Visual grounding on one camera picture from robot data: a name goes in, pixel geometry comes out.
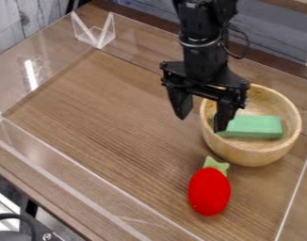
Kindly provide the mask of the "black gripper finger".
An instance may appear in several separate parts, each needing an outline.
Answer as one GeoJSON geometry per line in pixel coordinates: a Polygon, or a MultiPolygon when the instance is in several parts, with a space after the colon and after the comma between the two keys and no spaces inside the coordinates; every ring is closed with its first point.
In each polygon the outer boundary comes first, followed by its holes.
{"type": "Polygon", "coordinates": [[[192,96],[180,88],[167,87],[165,89],[173,113],[180,120],[184,120],[193,107],[192,96]]]}
{"type": "Polygon", "coordinates": [[[223,132],[227,130],[229,121],[236,112],[235,104],[229,101],[220,101],[216,103],[216,113],[213,115],[213,132],[223,132]]]}

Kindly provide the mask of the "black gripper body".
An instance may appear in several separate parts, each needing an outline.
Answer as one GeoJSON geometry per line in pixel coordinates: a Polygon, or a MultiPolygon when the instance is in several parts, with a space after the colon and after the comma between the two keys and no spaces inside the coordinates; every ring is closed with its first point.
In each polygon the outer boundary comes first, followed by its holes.
{"type": "Polygon", "coordinates": [[[249,82],[228,66],[228,50],[221,40],[188,42],[181,40],[184,59],[163,61],[161,85],[185,90],[213,102],[229,101],[236,109],[245,107],[249,82]]]}

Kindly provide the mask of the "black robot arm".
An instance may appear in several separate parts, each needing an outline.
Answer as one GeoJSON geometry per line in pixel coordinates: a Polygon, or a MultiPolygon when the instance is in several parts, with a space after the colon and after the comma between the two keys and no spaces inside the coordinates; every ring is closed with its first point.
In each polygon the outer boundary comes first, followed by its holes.
{"type": "Polygon", "coordinates": [[[237,0],[172,0],[180,21],[181,61],[164,61],[161,85],[173,113],[184,119],[192,97],[216,102],[213,131],[228,128],[236,111],[245,106],[249,81],[236,75],[228,62],[228,27],[237,13],[237,0]]]}

